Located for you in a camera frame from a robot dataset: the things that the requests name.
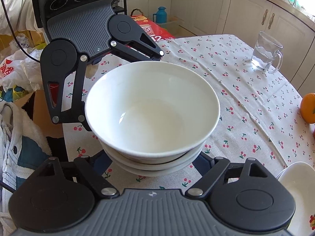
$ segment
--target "red package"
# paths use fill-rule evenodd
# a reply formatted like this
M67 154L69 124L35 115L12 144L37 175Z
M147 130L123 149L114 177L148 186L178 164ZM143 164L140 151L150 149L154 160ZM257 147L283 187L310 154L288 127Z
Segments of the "red package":
M175 39L175 37L172 36L166 29L161 28L144 16L134 16L132 18L155 42L163 41L165 39Z

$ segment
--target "stacked bowls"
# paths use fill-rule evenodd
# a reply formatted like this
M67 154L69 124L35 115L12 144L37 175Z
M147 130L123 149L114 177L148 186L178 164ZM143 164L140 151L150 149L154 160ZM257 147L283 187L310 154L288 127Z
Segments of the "stacked bowls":
M210 84L195 72L141 61L101 77L89 91L85 115L120 167L162 176L196 159L218 123L220 105Z

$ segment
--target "mug handle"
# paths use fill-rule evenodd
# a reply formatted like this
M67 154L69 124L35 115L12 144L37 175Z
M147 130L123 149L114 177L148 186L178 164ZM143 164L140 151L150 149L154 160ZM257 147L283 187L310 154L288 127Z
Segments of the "mug handle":
M280 69L280 67L281 67L281 65L282 65L283 55L282 55L282 53L281 53L280 51L277 51L276 53L277 53L277 55L279 56L279 63L278 63L278 65L277 65L277 67L276 67L273 71L270 71L270 70L269 70L271 64L270 64L270 66L269 66L268 68L266 68L266 71L267 71L268 73L270 73L270 74L274 74L274 73L278 72L278 70Z

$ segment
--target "blue thermos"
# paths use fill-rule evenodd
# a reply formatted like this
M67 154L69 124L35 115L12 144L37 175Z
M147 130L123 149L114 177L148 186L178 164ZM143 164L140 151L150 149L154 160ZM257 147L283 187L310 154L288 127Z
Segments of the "blue thermos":
M167 20L167 13L165 11L165 7L161 6L158 8L158 11L157 13L154 13L153 14L153 22L154 22L154 15L155 15L155 23L159 23L159 24L162 24L162 23L166 23L166 20Z

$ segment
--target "black cable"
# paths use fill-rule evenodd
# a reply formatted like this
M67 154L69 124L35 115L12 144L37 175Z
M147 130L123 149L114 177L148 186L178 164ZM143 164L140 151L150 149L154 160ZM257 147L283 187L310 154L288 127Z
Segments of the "black cable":
M12 187L7 185L6 183L3 183L1 180L0 180L0 186L2 186L4 189L8 190L11 193L15 192L15 190Z
M27 52L23 49L23 47L22 47L21 44L19 43L18 39L16 38L16 36L15 36L15 34L14 34L12 25L11 25L10 20L9 20L9 16L7 15L7 10L6 10L6 8L5 8L4 1L1 0L1 3L2 3L3 10L4 10L4 15L5 15L6 19L7 19L7 23L8 23L8 25L9 25L10 30L11 30L12 36L13 36L14 40L16 41L16 44L19 46L19 48L24 52L24 54L25 54L26 56L28 56L30 59L32 59L32 60L34 60L34 61L36 61L36 62L39 63L39 60L37 60L37 59L33 58L32 56L30 56L29 54L27 54Z

